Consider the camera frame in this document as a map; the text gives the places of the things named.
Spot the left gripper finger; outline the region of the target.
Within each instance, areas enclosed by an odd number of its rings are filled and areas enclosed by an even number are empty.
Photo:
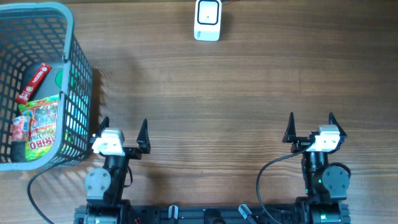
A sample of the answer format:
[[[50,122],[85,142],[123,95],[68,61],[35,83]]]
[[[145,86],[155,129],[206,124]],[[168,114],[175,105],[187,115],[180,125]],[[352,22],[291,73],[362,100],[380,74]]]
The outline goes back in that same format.
[[[142,122],[142,126],[140,128],[136,142],[138,143],[139,148],[150,148],[148,123],[146,118]]]
[[[106,116],[103,121],[101,122],[101,124],[98,126],[97,130],[94,133],[94,137],[100,137],[101,133],[109,127],[109,118]]]

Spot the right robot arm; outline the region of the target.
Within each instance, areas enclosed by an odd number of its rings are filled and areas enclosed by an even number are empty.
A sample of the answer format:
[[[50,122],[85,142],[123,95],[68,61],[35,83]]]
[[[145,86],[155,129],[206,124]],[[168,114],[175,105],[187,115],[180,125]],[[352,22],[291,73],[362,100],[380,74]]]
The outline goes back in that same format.
[[[294,114],[289,121],[283,143],[291,143],[291,153],[301,154],[301,167],[306,196],[296,198],[297,223],[350,223],[349,209],[342,201],[347,199],[351,170],[339,162],[330,163],[328,155],[338,151],[347,134],[333,113],[328,124],[322,124],[307,137],[296,134]]]

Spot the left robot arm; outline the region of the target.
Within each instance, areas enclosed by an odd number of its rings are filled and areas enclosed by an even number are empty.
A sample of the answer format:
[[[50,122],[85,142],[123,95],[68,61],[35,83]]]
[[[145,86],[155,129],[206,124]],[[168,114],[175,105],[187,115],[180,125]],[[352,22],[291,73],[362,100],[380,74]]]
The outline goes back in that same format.
[[[94,153],[105,158],[101,168],[93,169],[85,177],[87,204],[76,211],[75,223],[140,223],[141,219],[129,200],[123,200],[123,190],[130,186],[126,177],[132,176],[130,160],[140,160],[151,150],[148,124],[144,119],[137,136],[137,147],[124,145],[122,129],[110,128],[106,117],[90,138]]]

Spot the green Haribo worms bag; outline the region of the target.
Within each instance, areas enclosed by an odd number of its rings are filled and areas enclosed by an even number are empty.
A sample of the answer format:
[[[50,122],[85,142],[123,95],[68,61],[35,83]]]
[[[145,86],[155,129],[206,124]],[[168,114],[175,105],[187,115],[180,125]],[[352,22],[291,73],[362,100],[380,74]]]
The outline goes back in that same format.
[[[59,95],[27,102],[18,106],[21,115],[31,118],[25,159],[32,161],[46,155],[55,142]]]

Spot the green lid jar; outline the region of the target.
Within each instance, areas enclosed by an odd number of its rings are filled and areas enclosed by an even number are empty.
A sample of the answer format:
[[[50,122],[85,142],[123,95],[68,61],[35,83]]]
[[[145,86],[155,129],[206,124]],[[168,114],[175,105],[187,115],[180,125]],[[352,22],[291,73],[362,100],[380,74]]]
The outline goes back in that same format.
[[[39,69],[42,63],[35,63],[31,65],[23,74],[22,74],[22,89],[29,83],[32,77],[35,75],[36,71]],[[48,65],[52,67],[51,71],[44,78],[38,89],[35,93],[30,97],[30,101],[41,100],[43,98],[58,95],[61,91],[61,88],[56,83],[57,73],[63,70],[62,62],[49,62]]]

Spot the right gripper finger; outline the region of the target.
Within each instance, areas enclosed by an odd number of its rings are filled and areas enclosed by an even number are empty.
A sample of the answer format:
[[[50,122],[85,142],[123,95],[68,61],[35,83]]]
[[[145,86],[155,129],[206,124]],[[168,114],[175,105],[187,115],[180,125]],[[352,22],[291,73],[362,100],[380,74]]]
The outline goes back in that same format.
[[[347,138],[346,132],[339,125],[339,123],[337,122],[337,120],[336,120],[336,118],[335,118],[335,116],[334,116],[334,114],[332,112],[329,113],[328,122],[329,122],[329,124],[333,124],[333,125],[335,125],[338,128],[341,138],[343,138],[343,139]]]
[[[291,112],[289,114],[289,121],[287,128],[285,130],[284,136],[282,138],[283,143],[293,143],[296,141],[296,129],[295,129],[295,120],[294,113]]]

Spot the red Nescafe stick sachet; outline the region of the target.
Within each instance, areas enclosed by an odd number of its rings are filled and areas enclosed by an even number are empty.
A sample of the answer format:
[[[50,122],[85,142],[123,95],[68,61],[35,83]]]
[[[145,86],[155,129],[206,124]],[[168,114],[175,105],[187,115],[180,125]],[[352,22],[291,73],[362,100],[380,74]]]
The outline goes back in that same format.
[[[39,69],[35,72],[34,76],[30,79],[29,83],[16,97],[16,103],[25,105],[38,89],[44,78],[49,74],[51,69],[52,67],[50,65],[42,63]]]

